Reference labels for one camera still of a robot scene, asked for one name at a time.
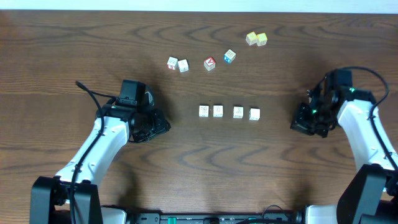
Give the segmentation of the wooden block green edge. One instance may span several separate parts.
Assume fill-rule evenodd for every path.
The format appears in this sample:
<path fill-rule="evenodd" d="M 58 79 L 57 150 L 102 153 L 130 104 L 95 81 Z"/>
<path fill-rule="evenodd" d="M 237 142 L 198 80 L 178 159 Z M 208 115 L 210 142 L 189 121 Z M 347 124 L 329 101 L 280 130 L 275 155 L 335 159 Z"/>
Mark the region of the wooden block green edge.
<path fill-rule="evenodd" d="M 223 105 L 214 105 L 213 106 L 213 116 L 215 118 L 223 117 Z"/>

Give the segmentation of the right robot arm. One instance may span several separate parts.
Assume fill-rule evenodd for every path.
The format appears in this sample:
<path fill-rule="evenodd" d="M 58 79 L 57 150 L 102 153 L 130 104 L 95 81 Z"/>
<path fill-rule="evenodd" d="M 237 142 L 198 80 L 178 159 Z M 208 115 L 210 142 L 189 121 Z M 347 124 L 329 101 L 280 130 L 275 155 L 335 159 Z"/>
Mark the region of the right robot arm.
<path fill-rule="evenodd" d="M 336 126 L 346 134 L 357 173 L 335 205 L 310 205 L 304 223 L 397 223 L 397 154 L 369 90 L 341 86 L 308 91 L 291 129 L 323 138 Z"/>

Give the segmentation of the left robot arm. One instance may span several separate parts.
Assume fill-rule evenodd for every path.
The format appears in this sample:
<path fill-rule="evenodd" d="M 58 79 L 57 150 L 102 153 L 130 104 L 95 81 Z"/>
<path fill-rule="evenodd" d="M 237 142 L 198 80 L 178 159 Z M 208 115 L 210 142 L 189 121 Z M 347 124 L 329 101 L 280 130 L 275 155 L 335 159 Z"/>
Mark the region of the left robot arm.
<path fill-rule="evenodd" d="M 30 199 L 30 223 L 131 223 L 123 208 L 101 206 L 98 188 L 118 151 L 171 128 L 159 109 L 105 104 L 73 159 L 54 177 L 39 177 Z"/>

